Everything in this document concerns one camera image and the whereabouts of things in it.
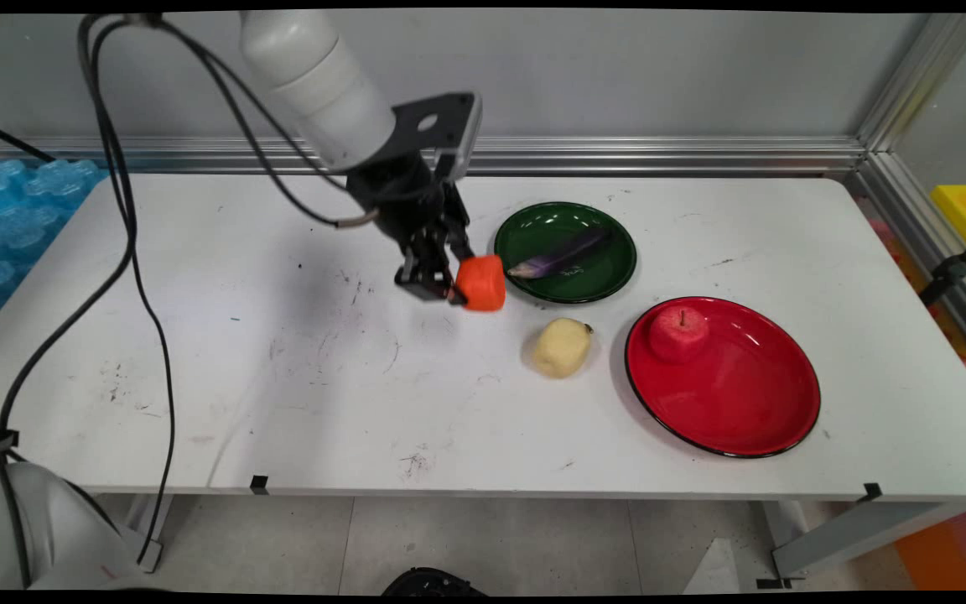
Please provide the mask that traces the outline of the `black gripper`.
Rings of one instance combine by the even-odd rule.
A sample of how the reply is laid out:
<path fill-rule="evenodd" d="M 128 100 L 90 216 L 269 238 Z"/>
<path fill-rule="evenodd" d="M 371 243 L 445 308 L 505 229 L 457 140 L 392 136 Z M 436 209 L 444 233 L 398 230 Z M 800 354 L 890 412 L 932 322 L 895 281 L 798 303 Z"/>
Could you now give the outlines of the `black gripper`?
<path fill-rule="evenodd" d="M 422 154 L 400 154 L 349 169 L 346 189 L 402 252 L 394 283 L 423 301 L 458 305 L 446 248 L 459 263 L 474 258 L 468 211 L 456 184 L 438 179 Z"/>

